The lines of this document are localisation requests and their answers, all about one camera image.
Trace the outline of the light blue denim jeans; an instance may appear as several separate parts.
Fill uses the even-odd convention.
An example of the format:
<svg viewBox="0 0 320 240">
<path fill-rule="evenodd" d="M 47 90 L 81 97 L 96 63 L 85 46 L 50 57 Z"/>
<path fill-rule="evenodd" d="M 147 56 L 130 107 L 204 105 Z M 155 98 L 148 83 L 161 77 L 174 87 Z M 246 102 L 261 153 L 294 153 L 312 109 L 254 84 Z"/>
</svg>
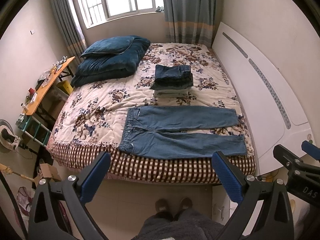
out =
<svg viewBox="0 0 320 240">
<path fill-rule="evenodd" d="M 127 112 L 119 150 L 151 159 L 246 155 L 243 135 L 206 134 L 239 123 L 234 109 L 206 106 L 143 106 Z"/>
</svg>

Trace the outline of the cardboard box on floor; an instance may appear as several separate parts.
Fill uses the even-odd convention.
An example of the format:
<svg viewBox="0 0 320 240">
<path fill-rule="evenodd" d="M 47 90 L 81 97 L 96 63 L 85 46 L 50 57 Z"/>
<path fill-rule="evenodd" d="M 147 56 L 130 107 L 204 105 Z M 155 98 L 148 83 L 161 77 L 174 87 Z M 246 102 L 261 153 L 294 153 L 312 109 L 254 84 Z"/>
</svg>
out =
<svg viewBox="0 0 320 240">
<path fill-rule="evenodd" d="M 56 167 L 47 163 L 40 164 L 39 174 L 34 178 L 34 183 L 37 186 L 41 179 L 53 180 L 55 182 L 61 181 L 61 177 Z"/>
</svg>

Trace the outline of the white bed headboard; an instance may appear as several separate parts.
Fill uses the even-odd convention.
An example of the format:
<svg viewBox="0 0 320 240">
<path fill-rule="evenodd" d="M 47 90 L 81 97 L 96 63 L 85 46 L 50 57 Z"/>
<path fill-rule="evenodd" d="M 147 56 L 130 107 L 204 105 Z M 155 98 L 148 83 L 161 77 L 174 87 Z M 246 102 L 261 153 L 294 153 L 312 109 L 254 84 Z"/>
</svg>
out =
<svg viewBox="0 0 320 240">
<path fill-rule="evenodd" d="M 281 144 L 298 157 L 301 144 L 313 140 L 306 114 L 295 93 L 272 62 L 249 40 L 221 22 L 212 49 L 229 76 L 251 131 L 256 173 L 281 167 L 273 149 Z"/>
</svg>

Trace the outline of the teal metal rack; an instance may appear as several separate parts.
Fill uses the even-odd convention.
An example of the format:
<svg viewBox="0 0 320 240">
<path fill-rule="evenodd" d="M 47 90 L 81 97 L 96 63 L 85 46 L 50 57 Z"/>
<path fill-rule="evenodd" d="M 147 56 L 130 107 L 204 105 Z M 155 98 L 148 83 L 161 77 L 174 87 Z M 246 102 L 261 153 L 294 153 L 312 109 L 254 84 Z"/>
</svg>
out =
<svg viewBox="0 0 320 240">
<path fill-rule="evenodd" d="M 16 121 L 16 126 L 22 132 L 22 140 L 24 144 L 33 141 L 42 147 L 46 147 L 51 135 L 49 130 L 43 123 L 32 115 L 20 114 Z"/>
</svg>

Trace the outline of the person's legs with slippers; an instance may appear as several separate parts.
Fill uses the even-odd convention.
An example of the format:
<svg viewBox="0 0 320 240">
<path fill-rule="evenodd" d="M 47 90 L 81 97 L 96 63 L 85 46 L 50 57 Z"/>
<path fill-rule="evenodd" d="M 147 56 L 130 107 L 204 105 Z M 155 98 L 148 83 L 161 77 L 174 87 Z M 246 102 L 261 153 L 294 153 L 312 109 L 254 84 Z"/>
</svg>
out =
<svg viewBox="0 0 320 240">
<path fill-rule="evenodd" d="M 224 226 L 193 209 L 190 198 L 183 198 L 176 215 L 166 199 L 155 203 L 156 214 L 149 217 L 134 239 L 217 239 Z"/>
</svg>

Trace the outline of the white electric fan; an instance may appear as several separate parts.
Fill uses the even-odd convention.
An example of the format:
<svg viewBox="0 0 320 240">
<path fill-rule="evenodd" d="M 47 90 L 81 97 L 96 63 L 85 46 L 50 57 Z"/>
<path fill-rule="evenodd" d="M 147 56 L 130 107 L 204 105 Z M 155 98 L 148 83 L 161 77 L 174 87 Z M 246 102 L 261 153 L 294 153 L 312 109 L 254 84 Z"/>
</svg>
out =
<svg viewBox="0 0 320 240">
<path fill-rule="evenodd" d="M 0 123 L 1 153 L 16 151 L 21 141 L 20 137 L 14 134 L 12 127 L 6 120 L 1 119 Z"/>
</svg>

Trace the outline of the yellow box under table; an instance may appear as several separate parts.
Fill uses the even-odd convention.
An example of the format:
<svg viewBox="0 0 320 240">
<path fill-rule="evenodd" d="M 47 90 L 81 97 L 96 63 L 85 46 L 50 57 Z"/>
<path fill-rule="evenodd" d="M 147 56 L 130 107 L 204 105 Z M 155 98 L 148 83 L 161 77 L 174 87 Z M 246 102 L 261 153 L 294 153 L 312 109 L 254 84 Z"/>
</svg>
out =
<svg viewBox="0 0 320 240">
<path fill-rule="evenodd" d="M 73 87 L 67 80 L 59 82 L 56 86 L 67 95 L 70 95 L 73 91 Z"/>
</svg>

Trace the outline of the red cup on table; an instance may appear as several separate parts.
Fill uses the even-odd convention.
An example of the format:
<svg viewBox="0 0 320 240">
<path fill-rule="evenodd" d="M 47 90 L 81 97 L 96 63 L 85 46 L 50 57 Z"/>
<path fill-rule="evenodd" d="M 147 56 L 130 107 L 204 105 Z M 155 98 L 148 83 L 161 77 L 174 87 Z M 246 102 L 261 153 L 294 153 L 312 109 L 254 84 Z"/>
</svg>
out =
<svg viewBox="0 0 320 240">
<path fill-rule="evenodd" d="M 33 96 L 36 93 L 36 90 L 33 88 L 29 88 L 28 92 L 30 96 Z"/>
</svg>

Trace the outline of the teal folded velvet quilt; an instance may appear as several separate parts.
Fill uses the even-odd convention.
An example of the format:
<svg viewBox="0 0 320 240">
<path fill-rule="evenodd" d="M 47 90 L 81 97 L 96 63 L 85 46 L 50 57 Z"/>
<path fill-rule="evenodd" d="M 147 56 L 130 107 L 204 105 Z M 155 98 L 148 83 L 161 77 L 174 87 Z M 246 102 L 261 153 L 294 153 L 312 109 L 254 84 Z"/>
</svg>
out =
<svg viewBox="0 0 320 240">
<path fill-rule="evenodd" d="M 151 42 L 137 35 L 128 36 L 133 36 L 135 39 L 131 47 L 122 54 L 84 57 L 76 69 L 71 85 L 81 87 L 88 83 L 124 78 L 135 74 Z"/>
</svg>

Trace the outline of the orange folding side table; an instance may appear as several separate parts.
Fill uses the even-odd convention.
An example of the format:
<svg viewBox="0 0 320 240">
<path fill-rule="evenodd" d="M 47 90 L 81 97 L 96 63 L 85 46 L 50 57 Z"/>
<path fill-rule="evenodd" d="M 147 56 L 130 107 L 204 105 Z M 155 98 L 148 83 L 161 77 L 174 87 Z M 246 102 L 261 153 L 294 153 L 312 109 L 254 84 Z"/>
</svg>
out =
<svg viewBox="0 0 320 240">
<path fill-rule="evenodd" d="M 51 88 L 51 86 L 56 81 L 56 79 L 60 80 L 63 77 L 73 76 L 73 73 L 69 67 L 69 64 L 74 59 L 75 59 L 74 56 L 67 58 L 66 61 L 63 64 L 61 64 L 61 67 L 58 70 L 52 69 L 49 75 L 49 81 L 45 84 L 45 86 L 40 85 L 39 89 L 37 89 L 35 92 L 36 94 L 35 101 L 28 103 L 27 110 L 24 110 L 23 113 L 25 113 L 27 116 L 31 116 L 36 112 L 44 96 L 47 94 L 48 90 Z"/>
</svg>

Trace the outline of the pale folded pants bottom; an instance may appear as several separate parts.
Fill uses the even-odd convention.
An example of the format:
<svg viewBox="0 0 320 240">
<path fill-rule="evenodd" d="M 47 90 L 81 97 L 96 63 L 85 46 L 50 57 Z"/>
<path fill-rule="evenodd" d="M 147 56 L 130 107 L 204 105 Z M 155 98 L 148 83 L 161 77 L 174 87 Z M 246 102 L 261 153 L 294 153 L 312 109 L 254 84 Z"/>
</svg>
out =
<svg viewBox="0 0 320 240">
<path fill-rule="evenodd" d="M 190 88 L 185 89 L 159 89 L 154 90 L 154 97 L 157 98 L 180 98 L 188 96 Z"/>
</svg>

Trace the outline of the dark folded jeans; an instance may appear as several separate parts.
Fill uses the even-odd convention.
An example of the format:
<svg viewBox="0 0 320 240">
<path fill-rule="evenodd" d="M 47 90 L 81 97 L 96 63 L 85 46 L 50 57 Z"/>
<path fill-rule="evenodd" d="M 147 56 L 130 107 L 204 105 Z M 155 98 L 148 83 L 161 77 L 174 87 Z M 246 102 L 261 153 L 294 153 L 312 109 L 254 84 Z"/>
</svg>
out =
<svg viewBox="0 0 320 240">
<path fill-rule="evenodd" d="M 157 64 L 155 67 L 155 79 L 150 87 L 152 90 L 173 89 L 180 90 L 193 87 L 193 74 L 191 66 L 179 65 L 167 67 Z"/>
</svg>

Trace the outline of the teal velvet pillow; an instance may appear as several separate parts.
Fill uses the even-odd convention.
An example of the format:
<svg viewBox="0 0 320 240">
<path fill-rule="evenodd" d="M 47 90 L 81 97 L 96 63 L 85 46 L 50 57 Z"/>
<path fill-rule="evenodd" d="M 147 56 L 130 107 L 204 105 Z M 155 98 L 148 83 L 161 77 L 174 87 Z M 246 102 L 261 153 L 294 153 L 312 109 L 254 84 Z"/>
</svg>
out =
<svg viewBox="0 0 320 240">
<path fill-rule="evenodd" d="M 133 36 L 116 36 L 94 42 L 82 54 L 84 57 L 96 57 L 101 55 L 119 55 L 129 49 L 134 41 Z"/>
</svg>

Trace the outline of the left grey-blue curtain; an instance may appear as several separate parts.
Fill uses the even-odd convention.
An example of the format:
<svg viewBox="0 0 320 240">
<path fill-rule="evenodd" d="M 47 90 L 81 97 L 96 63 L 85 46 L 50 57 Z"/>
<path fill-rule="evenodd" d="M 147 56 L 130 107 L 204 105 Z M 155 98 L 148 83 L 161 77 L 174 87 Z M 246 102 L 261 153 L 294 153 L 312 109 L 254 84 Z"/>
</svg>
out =
<svg viewBox="0 0 320 240">
<path fill-rule="evenodd" d="M 76 64 L 80 64 L 83 61 L 81 55 L 87 49 L 87 44 L 73 0 L 50 0 L 50 3 L 69 54 L 75 57 Z"/>
</svg>

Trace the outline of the grey-blue curtain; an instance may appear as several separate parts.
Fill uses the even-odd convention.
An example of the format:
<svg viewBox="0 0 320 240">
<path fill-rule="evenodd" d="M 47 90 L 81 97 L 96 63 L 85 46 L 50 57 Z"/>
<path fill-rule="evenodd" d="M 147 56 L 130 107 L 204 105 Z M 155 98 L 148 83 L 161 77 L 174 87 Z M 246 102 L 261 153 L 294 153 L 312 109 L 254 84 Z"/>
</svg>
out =
<svg viewBox="0 0 320 240">
<path fill-rule="evenodd" d="M 168 42 L 210 48 L 221 21 L 223 0 L 163 0 Z"/>
<path fill-rule="evenodd" d="M 87 49 L 87 44 L 73 0 L 50 0 L 50 3 L 69 54 L 75 57 L 76 64 L 80 64 L 83 61 L 81 55 Z"/>
</svg>

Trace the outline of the right grey-blue curtain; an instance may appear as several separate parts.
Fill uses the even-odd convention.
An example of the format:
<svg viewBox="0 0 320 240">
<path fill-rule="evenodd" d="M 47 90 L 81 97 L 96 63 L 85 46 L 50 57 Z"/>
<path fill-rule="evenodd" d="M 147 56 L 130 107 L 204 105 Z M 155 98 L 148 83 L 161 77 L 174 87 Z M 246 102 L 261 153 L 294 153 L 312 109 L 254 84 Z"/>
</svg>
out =
<svg viewBox="0 0 320 240">
<path fill-rule="evenodd" d="M 221 21 L 223 0 L 163 0 L 168 42 L 210 48 Z"/>
</svg>

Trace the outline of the cloth on window sill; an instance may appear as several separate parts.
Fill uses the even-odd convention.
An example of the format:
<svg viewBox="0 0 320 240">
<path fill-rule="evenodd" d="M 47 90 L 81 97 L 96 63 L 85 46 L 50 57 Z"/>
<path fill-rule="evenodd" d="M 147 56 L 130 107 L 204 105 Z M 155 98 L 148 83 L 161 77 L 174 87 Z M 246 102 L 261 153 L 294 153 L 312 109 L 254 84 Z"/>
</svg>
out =
<svg viewBox="0 0 320 240">
<path fill-rule="evenodd" d="M 158 6 L 155 10 L 155 12 L 164 12 L 164 7 Z"/>
</svg>

